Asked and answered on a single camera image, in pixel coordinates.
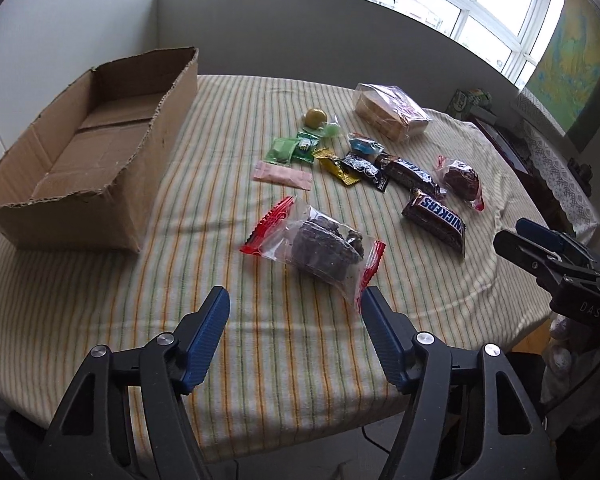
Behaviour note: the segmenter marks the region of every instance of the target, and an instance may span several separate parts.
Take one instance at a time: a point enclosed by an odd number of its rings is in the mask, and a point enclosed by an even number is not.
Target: metal screw
[[[500,355],[500,347],[498,345],[494,345],[493,343],[485,345],[484,351],[492,357]]]
[[[173,336],[173,334],[171,332],[162,332],[158,336],[158,339],[157,339],[158,345],[160,345],[160,346],[170,345],[175,340],[176,340],[176,338],[174,338],[174,336]]]
[[[416,336],[416,339],[418,340],[418,343],[423,345],[430,345],[435,341],[435,338],[429,332],[420,332]]]
[[[104,345],[96,345],[91,349],[91,357],[102,357],[107,353],[107,347]]]

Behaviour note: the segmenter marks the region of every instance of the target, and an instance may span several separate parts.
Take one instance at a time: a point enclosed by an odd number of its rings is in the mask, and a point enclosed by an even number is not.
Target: red-edged plastic bag
[[[439,155],[433,173],[440,186],[451,188],[456,195],[476,211],[484,209],[482,183],[474,168],[461,160],[453,160]]]
[[[335,286],[349,304],[378,270],[386,244],[337,222],[297,196],[284,197],[269,211],[240,248],[284,262]]]

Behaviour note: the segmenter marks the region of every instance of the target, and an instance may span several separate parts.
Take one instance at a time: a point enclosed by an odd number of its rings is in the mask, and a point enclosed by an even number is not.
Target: candy wrapper
[[[336,115],[329,118],[325,123],[322,123],[318,128],[310,128],[305,125],[302,127],[302,130],[321,139],[333,139],[333,137],[342,134],[342,128]]]
[[[378,170],[373,163],[365,158],[357,156],[355,153],[348,153],[342,159],[342,165],[349,174],[353,173],[356,176],[369,180],[376,186],[378,191],[383,193],[386,191],[386,186],[389,183],[388,177],[382,174],[382,171]]]
[[[264,161],[280,166],[289,166],[298,142],[298,139],[291,137],[276,137],[273,139],[267,155],[264,156]]]
[[[320,137],[308,134],[307,132],[298,132],[298,134],[296,135],[296,139],[298,139],[298,145],[294,150],[294,154],[292,157],[293,160],[302,160],[303,162],[313,164],[314,150],[318,147],[318,144],[320,143]]]
[[[455,211],[451,211],[440,202],[433,200],[428,194],[417,189],[402,214],[445,244],[450,245],[464,257],[466,227]]]
[[[263,160],[258,161],[253,171],[253,179],[262,182],[272,182],[283,186],[298,187],[311,191],[314,184],[314,176],[305,171],[284,168],[276,164],[269,164]]]
[[[376,157],[375,165],[390,179],[395,180],[409,190],[421,189],[436,200],[444,200],[446,197],[445,188],[436,184],[429,173],[421,170],[408,160],[388,153],[381,153]]]
[[[351,151],[355,152],[357,155],[368,158],[372,162],[375,160],[376,156],[384,152],[384,146],[377,140],[369,139],[368,137],[355,132],[347,134],[347,140],[349,141]]]
[[[301,198],[287,196],[260,220],[240,251],[309,272],[359,307],[360,295],[378,270],[385,247]]]
[[[329,148],[320,148],[314,151],[314,158],[320,162],[320,166],[332,175],[338,177],[344,184],[351,186],[360,182],[360,177],[349,174],[345,171],[342,159],[333,153]]]
[[[359,84],[353,95],[356,113],[397,142],[421,134],[431,118],[397,86]]]
[[[433,169],[437,181],[450,187],[462,200],[476,211],[484,209],[482,184],[474,168],[460,160],[440,155]]]

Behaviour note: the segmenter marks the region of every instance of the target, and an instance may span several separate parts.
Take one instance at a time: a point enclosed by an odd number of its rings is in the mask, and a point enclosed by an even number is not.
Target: striped tablecloth
[[[402,218],[408,197],[400,187],[345,187],[317,163],[302,167],[314,174],[313,190],[299,191],[309,203],[387,243],[372,284],[396,310],[463,348],[510,348],[535,328],[549,313],[547,293],[491,245],[520,217],[542,222],[513,171],[473,125],[435,111],[408,145],[381,139],[353,113],[352,94],[294,80],[200,76],[139,255],[15,251],[0,235],[0,396],[47,425],[92,346],[142,346],[223,285],[231,315],[205,382],[185,399],[206,459],[288,446],[403,410],[359,314],[337,291],[238,252],[261,216],[298,192],[250,175],[271,139],[294,136],[311,106],[422,168],[441,153],[480,175],[484,212],[449,199],[467,224],[462,261]],[[329,144],[347,151],[344,138]],[[132,418],[148,450],[135,389]]]

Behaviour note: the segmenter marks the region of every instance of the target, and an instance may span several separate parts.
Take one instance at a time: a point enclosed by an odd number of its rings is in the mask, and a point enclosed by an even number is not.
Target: green candy
[[[314,149],[318,146],[318,143],[320,143],[320,137],[300,131],[298,132],[296,139],[298,140],[298,145],[294,150],[293,158],[295,160],[302,160],[303,162],[313,164]]]
[[[317,130],[312,130],[311,128],[304,126],[302,130],[313,136],[320,137],[321,139],[331,139],[339,136],[342,132],[340,125],[337,122],[327,123]]]
[[[299,139],[293,139],[291,137],[276,137],[273,139],[270,150],[267,155],[262,159],[265,162],[271,164],[279,164],[280,166],[291,165],[291,157],[294,154],[294,150],[298,145]]]

